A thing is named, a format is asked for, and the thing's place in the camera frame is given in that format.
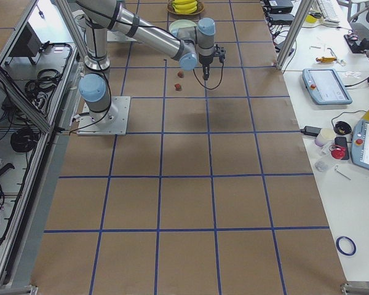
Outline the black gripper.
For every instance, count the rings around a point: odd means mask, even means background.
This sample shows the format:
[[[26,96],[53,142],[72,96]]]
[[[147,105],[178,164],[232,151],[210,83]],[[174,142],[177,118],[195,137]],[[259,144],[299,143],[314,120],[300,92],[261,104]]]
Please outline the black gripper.
[[[202,65],[202,78],[203,80],[209,79],[209,66],[212,63],[211,55],[199,54],[199,63]]]

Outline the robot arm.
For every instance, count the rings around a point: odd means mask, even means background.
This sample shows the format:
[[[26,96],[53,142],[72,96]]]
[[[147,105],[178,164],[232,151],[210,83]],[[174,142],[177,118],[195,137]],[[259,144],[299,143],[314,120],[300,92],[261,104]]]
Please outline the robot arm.
[[[129,38],[166,54],[185,71],[202,65],[203,79],[210,74],[210,64],[220,55],[215,44],[215,22],[202,18],[197,25],[170,33],[148,23],[125,8],[121,1],[76,1],[85,13],[87,55],[85,67],[93,73],[109,70],[108,31],[119,31]]]

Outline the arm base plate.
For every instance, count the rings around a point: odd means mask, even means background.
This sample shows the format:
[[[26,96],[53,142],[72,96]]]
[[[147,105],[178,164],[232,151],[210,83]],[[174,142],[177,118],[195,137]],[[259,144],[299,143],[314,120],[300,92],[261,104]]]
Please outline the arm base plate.
[[[84,103],[82,112],[88,112],[86,116],[79,119],[76,134],[79,136],[103,136],[103,135],[125,135],[129,118],[131,97],[112,97],[111,107],[105,115],[89,111],[87,103]]]

